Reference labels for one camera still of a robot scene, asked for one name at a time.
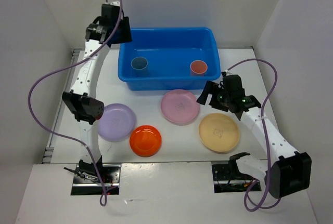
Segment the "pink cup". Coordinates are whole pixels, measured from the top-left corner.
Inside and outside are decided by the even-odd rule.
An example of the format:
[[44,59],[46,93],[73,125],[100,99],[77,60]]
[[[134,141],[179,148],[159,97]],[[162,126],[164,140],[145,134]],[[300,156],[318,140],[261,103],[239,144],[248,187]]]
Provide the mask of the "pink cup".
[[207,70],[208,66],[202,60],[195,60],[190,64],[191,76],[204,76]]

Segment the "blue cup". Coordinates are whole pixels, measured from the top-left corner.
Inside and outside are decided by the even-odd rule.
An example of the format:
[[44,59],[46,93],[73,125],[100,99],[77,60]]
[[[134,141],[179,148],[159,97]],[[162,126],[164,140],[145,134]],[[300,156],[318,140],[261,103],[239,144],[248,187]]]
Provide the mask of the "blue cup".
[[136,77],[146,77],[148,75],[148,61],[144,57],[135,57],[131,61],[131,67]]

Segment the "pink plate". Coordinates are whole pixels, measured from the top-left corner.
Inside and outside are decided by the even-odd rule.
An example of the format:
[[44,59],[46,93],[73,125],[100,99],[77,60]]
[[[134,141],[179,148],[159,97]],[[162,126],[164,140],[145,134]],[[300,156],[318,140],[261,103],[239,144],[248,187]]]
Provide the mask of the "pink plate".
[[170,122],[185,125],[192,122],[199,113],[199,103],[191,92],[175,89],[167,92],[161,99],[162,115]]

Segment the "yellow plate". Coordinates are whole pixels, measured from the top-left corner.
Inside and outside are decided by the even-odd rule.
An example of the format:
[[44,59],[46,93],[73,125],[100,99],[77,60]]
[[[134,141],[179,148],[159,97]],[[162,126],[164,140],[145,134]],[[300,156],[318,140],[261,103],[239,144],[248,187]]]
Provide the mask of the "yellow plate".
[[218,153],[229,152],[240,139],[240,132],[235,121],[222,113],[206,115],[198,128],[201,142],[210,150]]

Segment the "orange plate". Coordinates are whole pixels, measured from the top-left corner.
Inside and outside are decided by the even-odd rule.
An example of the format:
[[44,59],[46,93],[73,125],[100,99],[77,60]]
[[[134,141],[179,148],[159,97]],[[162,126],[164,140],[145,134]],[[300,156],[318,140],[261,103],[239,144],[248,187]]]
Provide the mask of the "orange plate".
[[142,125],[131,133],[129,144],[136,155],[150,157],[160,150],[162,146],[162,136],[155,127]]

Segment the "purple plate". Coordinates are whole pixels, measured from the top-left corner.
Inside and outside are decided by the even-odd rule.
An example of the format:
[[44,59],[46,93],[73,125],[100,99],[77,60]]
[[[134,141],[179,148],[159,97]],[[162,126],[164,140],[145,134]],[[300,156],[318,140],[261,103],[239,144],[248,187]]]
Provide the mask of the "purple plate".
[[98,134],[109,142],[120,142],[134,129],[136,115],[134,111],[121,103],[105,106],[98,121]]

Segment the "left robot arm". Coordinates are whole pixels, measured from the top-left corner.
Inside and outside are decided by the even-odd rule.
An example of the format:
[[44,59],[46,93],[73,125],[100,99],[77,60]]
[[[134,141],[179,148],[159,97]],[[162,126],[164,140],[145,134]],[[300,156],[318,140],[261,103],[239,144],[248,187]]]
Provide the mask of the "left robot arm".
[[96,99],[97,82],[111,45],[131,42],[129,18],[123,15],[118,1],[104,3],[101,15],[85,33],[85,59],[76,80],[62,100],[78,122],[81,157],[78,172],[91,182],[103,178],[102,155],[98,145],[98,120],[104,113],[104,103]]

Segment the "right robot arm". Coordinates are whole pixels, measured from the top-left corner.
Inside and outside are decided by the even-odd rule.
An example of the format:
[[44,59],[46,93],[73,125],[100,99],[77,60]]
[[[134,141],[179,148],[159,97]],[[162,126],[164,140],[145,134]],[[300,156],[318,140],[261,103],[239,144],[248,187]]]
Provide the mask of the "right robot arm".
[[310,186],[312,159],[300,153],[277,130],[263,112],[263,105],[253,95],[246,95],[239,75],[222,73],[222,81],[207,81],[197,102],[235,114],[256,137],[267,154],[264,166],[249,153],[229,158],[228,173],[234,179],[244,174],[265,183],[270,195],[282,198]]

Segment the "blue plastic bin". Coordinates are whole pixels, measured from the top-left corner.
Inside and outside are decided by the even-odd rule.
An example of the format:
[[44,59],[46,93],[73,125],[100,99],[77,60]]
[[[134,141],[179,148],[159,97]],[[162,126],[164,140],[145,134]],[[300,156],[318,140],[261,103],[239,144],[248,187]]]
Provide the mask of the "blue plastic bin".
[[[132,41],[120,45],[118,77],[130,90],[203,89],[221,76],[219,53],[209,28],[132,28]],[[144,57],[148,75],[136,77],[131,61]],[[191,76],[190,64],[204,61],[204,76]]]

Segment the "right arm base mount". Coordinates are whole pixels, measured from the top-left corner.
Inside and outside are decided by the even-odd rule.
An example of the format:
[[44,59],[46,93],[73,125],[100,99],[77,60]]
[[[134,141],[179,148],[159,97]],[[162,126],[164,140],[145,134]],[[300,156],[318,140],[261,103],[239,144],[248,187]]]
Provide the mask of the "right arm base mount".
[[255,181],[250,175],[234,175],[228,161],[211,162],[214,193],[245,192]]

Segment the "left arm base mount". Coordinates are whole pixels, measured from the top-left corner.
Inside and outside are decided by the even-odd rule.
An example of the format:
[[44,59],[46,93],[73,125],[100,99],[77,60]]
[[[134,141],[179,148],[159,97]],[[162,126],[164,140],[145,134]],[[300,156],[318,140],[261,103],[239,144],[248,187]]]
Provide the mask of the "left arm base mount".
[[[97,176],[81,172],[79,165],[75,168],[64,167],[64,170],[73,175],[71,195],[101,195],[102,185]],[[118,195],[120,191],[121,164],[104,164],[101,178],[105,184],[108,195]]]

